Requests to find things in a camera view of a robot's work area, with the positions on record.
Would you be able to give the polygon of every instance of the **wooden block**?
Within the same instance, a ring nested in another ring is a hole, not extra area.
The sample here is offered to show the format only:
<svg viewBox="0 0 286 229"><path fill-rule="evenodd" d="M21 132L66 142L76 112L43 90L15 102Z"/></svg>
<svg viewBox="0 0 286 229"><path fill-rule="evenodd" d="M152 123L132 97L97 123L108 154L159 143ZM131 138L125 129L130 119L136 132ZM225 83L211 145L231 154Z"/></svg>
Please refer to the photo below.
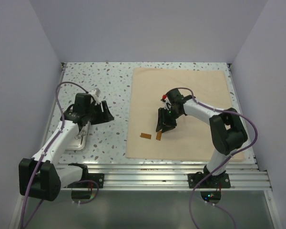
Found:
<svg viewBox="0 0 286 229"><path fill-rule="evenodd" d="M161 141L161 136L162 136L162 131L160 130L157 132L156 140Z"/></svg>
<svg viewBox="0 0 286 229"><path fill-rule="evenodd" d="M141 133L140 137L147 138L147 139L151 139L151 138L152 138L152 135L145 134L145 133Z"/></svg>

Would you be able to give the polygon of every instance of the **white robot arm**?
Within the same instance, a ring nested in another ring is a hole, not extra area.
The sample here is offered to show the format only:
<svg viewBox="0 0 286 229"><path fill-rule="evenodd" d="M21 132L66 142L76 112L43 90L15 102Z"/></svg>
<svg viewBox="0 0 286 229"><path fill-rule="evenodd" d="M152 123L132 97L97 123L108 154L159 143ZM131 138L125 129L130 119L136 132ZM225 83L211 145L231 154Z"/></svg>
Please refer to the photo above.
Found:
<svg viewBox="0 0 286 229"><path fill-rule="evenodd" d="M211 160L204 167L200 180L221 165L231 153L240 148L247 141L248 136L239 116L218 112L219 108L209 109L210 105L198 102L192 95L184 97L178 89L168 91L161 100L164 108L158 110L158 124L156 132L170 131L177 126L176 119L181 115L190 115L210 125L212 142L215 147ZM212 180L216 181L225 175L226 164L216 170L208 182L212 187Z"/></svg>
<svg viewBox="0 0 286 229"><path fill-rule="evenodd" d="M74 104L64 112L64 120L61 118L45 145L31 159L21 160L19 163L21 195L25 195L30 177L41 157L43 158L31 184L29 197L53 201L62 187L88 179L88 168L85 165L71 163L61 170L56 170L55 167L70 141L88 122L96 125L114 119L106 101L99 100L99 94L99 89L93 89L89 93L77 93Z"/></svg>

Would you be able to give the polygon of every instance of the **tan board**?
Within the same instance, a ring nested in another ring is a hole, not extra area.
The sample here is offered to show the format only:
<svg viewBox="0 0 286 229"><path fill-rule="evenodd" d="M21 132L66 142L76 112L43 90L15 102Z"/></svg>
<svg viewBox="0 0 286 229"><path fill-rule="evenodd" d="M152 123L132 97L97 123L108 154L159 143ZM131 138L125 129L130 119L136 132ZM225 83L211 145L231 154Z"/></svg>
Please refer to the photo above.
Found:
<svg viewBox="0 0 286 229"><path fill-rule="evenodd" d="M219 108L232 106L225 74L222 71L167 70L135 68L133 72L126 157L163 160L210 160L214 151L209 125L182 115L174 130L156 140L158 108L162 95L175 87L189 87L202 102ZM180 90L184 96L189 92ZM151 134L151 139L140 137ZM241 161L244 154L232 160Z"/></svg>

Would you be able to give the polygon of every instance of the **gray floor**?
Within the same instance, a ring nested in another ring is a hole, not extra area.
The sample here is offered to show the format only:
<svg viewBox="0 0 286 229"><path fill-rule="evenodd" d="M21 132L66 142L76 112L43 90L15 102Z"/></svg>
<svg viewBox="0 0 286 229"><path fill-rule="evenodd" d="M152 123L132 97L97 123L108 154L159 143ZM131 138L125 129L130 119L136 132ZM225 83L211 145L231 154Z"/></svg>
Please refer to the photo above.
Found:
<svg viewBox="0 0 286 229"><path fill-rule="evenodd" d="M44 202L29 229L187 229L195 228L189 216L190 192L100 191L95 201L79 208L69 191L54 202ZM37 201L28 206L31 213ZM232 229L229 216L194 198L193 212L202 229ZM235 218L238 229L272 229L262 191L223 192L219 205Z"/></svg>

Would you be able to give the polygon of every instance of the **white wall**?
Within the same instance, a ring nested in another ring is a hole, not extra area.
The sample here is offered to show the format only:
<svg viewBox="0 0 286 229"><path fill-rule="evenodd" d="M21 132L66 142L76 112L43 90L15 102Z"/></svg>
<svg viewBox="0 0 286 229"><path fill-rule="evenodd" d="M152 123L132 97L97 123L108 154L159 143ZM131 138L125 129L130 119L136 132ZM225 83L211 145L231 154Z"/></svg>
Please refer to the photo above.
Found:
<svg viewBox="0 0 286 229"><path fill-rule="evenodd" d="M30 1L64 62L232 62L267 2Z"/></svg>
<svg viewBox="0 0 286 229"><path fill-rule="evenodd" d="M286 0L269 0L240 53L232 76L243 112L259 129L255 154L267 169L286 228Z"/></svg>
<svg viewBox="0 0 286 229"><path fill-rule="evenodd" d="M0 0L0 229L19 195L18 163L41 143L60 62L28 0Z"/></svg>

